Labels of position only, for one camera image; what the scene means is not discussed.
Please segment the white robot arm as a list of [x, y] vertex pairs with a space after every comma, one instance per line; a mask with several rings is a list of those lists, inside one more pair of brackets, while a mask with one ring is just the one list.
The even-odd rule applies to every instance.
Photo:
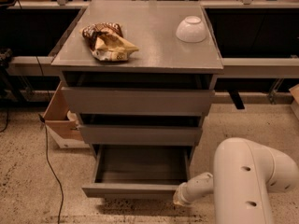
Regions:
[[213, 172], [180, 184], [173, 202], [189, 206], [212, 194], [216, 224], [274, 224], [270, 192], [298, 185], [299, 169], [287, 154], [244, 138], [222, 141]]

